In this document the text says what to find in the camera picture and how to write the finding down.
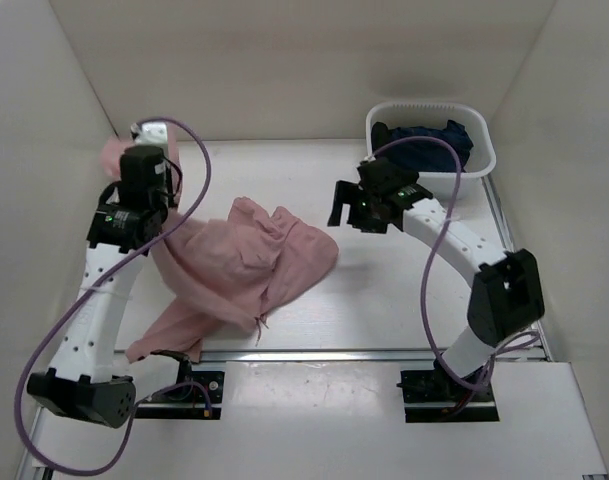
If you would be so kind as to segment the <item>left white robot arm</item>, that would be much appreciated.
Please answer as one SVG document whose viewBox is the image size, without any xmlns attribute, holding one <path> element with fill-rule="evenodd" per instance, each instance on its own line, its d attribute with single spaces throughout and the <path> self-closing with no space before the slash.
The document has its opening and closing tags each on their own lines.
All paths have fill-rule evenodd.
<svg viewBox="0 0 609 480">
<path fill-rule="evenodd" d="M 67 331 L 48 368 L 29 376 L 27 392 L 51 413 L 122 426 L 136 388 L 113 364 L 126 304 L 148 251 L 173 205 L 173 168 L 161 145 L 133 145 L 119 178 L 100 194 L 87 234 L 86 264 Z"/>
</svg>

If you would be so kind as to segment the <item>pink trousers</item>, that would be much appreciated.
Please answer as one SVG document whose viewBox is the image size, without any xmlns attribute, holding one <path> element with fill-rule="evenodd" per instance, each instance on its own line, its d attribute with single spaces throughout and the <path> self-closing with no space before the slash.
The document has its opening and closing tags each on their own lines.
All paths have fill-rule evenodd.
<svg viewBox="0 0 609 480">
<path fill-rule="evenodd" d="M 226 325 L 261 333 L 273 310 L 319 283 L 339 256 L 327 233 L 248 197 L 235 198 L 226 219 L 182 220 L 171 211 L 164 226 L 174 232 L 151 253 L 175 298 L 126 349 L 131 363 L 158 350 L 198 360 L 203 340 Z"/>
</svg>

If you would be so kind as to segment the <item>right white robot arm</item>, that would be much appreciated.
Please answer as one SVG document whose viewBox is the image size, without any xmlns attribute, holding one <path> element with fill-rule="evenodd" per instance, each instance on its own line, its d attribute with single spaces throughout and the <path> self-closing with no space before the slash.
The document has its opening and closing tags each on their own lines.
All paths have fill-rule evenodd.
<svg viewBox="0 0 609 480">
<path fill-rule="evenodd" d="M 415 172 L 385 158 L 364 161 L 357 171 L 358 182 L 336 182 L 329 226 L 343 215 L 362 233 L 384 234 L 394 226 L 430 247 L 427 268 L 442 258 L 466 281 L 468 325 L 436 355 L 433 387 L 448 400 L 482 390 L 493 359 L 545 313 L 535 256 L 497 247 L 454 220 L 453 208 L 421 186 Z"/>
</svg>

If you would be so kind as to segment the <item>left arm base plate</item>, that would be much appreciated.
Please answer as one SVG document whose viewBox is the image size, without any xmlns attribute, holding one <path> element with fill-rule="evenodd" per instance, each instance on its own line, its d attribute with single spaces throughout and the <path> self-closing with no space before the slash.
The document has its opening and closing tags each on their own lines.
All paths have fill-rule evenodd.
<svg viewBox="0 0 609 480">
<path fill-rule="evenodd" d="M 137 408 L 137 419 L 204 420 L 221 418 L 225 372 L 223 369 L 196 367 L 186 355 L 174 354 L 179 360 L 177 382 L 164 393 L 155 390 Z"/>
</svg>

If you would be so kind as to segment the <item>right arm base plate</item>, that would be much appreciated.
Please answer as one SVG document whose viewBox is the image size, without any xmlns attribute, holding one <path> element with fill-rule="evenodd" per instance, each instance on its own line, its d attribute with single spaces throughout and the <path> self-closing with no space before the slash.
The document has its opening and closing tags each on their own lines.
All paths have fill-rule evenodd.
<svg viewBox="0 0 609 480">
<path fill-rule="evenodd" d="M 491 385 L 475 392 L 435 368 L 402 370 L 397 387 L 402 392 L 407 424 L 491 423 L 500 420 Z"/>
</svg>

